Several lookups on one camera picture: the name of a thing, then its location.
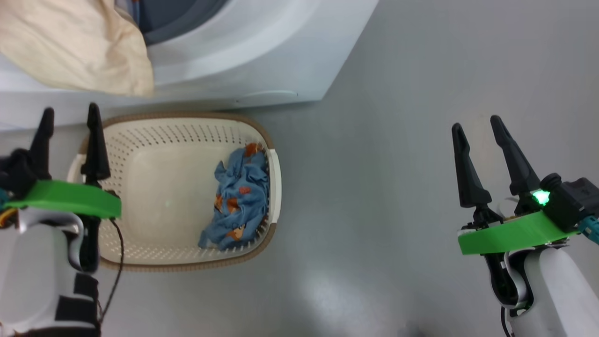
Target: beige cloth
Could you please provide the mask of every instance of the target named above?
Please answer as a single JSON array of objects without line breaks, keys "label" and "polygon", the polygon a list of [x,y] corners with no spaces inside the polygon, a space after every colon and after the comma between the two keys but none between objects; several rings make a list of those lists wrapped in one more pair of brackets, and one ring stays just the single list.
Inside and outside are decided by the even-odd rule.
[{"label": "beige cloth", "polygon": [[152,96],[146,44],[121,12],[114,0],[0,0],[0,53],[51,87]]}]

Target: floor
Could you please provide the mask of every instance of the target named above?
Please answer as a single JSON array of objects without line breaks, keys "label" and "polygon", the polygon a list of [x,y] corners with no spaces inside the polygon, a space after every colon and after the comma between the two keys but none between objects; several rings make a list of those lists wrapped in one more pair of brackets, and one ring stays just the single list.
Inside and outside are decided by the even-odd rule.
[{"label": "floor", "polygon": [[[456,241],[471,210],[459,207],[449,130],[464,126],[495,201],[510,180],[493,114],[540,177],[598,182],[598,14],[586,0],[382,0],[322,102],[245,112],[283,172],[270,246],[223,269],[125,273],[104,335],[503,336],[485,263]],[[55,178],[85,133],[56,130]],[[0,152],[31,137],[0,134]],[[571,242],[598,292],[599,247]],[[102,300],[115,274],[96,274]]]}]

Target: green plastic bracket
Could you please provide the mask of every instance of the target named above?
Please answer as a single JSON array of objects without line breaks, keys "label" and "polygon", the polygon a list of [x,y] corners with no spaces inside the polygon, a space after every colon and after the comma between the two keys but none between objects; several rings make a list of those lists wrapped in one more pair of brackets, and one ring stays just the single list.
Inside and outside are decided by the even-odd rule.
[{"label": "green plastic bracket", "polygon": [[10,201],[5,207],[36,207],[97,216],[120,218],[121,202],[100,188],[60,180],[38,180],[23,200]]},{"label": "green plastic bracket", "polygon": [[561,231],[541,211],[495,227],[460,235],[458,242],[464,255],[490,254],[540,246],[575,234],[578,232]]}]

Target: laundry basket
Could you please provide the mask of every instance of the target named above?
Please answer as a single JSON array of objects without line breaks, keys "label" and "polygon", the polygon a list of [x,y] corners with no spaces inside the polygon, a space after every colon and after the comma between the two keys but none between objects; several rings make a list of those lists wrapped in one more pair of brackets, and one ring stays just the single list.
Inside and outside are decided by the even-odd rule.
[{"label": "laundry basket", "polygon": [[[117,223],[125,244],[124,270],[172,272],[241,263],[270,243],[281,203],[281,172],[273,143],[256,122],[226,113],[158,113],[104,121],[111,177],[102,189],[123,203]],[[231,152],[260,143],[268,161],[268,214],[256,239],[241,248],[198,247],[214,214],[218,181],[214,169]],[[81,182],[87,140],[68,174]],[[101,264],[117,269],[120,240],[109,221],[99,230]]]}]

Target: black knob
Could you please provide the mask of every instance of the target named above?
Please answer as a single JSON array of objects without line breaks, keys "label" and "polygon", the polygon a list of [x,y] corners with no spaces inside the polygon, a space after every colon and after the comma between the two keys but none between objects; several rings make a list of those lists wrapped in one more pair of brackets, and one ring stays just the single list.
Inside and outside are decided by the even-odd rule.
[{"label": "black knob", "polygon": [[541,180],[541,189],[547,192],[553,192],[558,186],[561,185],[561,176],[557,173],[551,173]]}]

